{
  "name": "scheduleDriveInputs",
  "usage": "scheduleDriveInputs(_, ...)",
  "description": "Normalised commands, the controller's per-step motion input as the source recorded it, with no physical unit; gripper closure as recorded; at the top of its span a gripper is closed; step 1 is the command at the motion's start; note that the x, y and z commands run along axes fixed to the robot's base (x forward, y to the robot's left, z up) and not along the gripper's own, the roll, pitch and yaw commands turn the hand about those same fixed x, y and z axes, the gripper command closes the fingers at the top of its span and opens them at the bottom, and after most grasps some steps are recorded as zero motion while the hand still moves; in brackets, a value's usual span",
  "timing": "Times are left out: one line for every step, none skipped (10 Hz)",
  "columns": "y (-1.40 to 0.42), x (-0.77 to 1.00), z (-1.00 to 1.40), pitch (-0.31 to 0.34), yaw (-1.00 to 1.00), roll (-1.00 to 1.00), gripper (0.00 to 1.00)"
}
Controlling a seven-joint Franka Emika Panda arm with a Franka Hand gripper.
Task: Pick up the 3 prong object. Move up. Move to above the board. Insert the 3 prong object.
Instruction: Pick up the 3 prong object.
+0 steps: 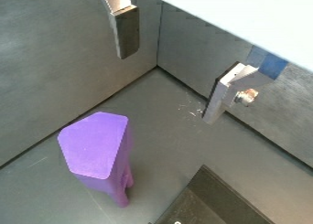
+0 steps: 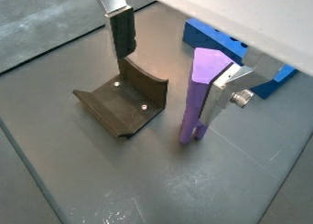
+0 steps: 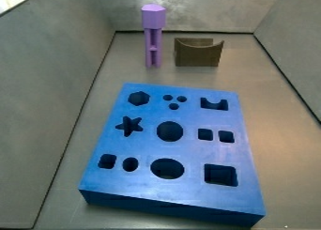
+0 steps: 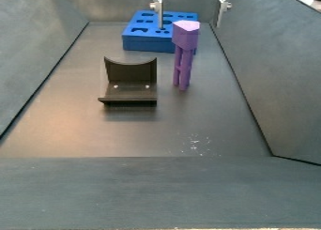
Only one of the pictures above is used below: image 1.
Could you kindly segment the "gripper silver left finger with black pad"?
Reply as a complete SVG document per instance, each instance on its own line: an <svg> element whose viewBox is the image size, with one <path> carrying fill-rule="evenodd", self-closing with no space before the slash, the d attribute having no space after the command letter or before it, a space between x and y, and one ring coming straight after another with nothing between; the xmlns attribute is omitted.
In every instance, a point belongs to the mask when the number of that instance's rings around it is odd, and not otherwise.
<svg viewBox="0 0 313 224"><path fill-rule="evenodd" d="M131 0L102 0L114 31L117 53L129 58L139 49L139 8Z"/></svg>

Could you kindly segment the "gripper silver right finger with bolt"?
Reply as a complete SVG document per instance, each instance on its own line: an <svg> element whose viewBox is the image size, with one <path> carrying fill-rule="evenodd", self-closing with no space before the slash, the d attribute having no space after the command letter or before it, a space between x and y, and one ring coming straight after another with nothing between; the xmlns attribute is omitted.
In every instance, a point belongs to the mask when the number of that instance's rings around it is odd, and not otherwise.
<svg viewBox="0 0 313 224"><path fill-rule="evenodd" d="M217 78L204 115L205 122L213 124L237 103L249 106L257 99L257 88L273 81L257 68L237 62Z"/></svg>

